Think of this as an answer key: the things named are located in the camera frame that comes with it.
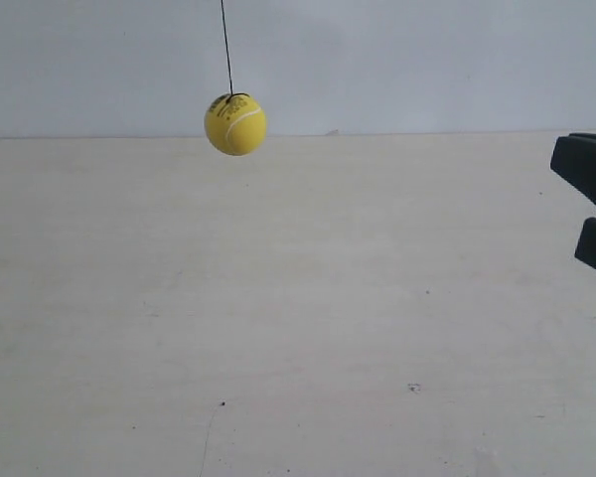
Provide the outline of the yellow tennis ball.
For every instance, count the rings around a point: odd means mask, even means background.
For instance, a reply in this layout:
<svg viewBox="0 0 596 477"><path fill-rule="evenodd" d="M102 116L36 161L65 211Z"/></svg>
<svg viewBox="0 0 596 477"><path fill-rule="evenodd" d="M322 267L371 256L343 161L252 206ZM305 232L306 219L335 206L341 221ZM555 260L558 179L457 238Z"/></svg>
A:
<svg viewBox="0 0 596 477"><path fill-rule="evenodd" d="M217 97L205 113L204 127L210 143L221 153L243 156L265 140L267 119L259 103L240 92Z"/></svg>

